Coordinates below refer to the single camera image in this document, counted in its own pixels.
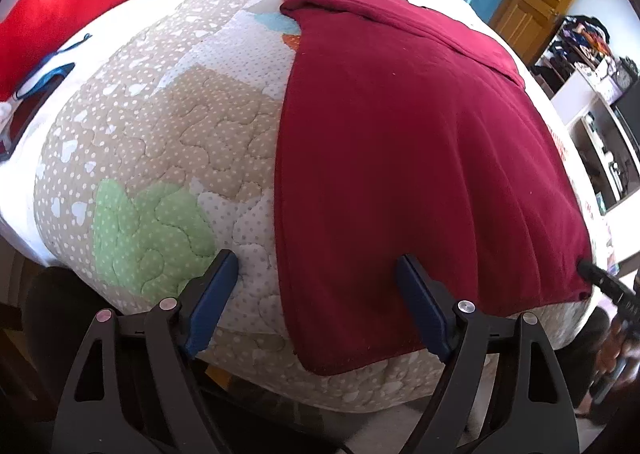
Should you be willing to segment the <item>person right hand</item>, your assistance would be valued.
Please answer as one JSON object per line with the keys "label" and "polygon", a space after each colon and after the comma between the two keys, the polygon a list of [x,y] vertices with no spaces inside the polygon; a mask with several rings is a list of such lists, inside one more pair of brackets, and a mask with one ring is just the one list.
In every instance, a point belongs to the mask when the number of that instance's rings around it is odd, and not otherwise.
{"label": "person right hand", "polygon": [[627,337],[619,318],[613,318],[608,334],[602,342],[596,359],[596,370],[599,374],[612,373],[616,367],[617,360],[624,358],[627,360],[625,369],[617,378],[615,389],[622,388],[634,381],[637,376],[639,364],[638,344]]}

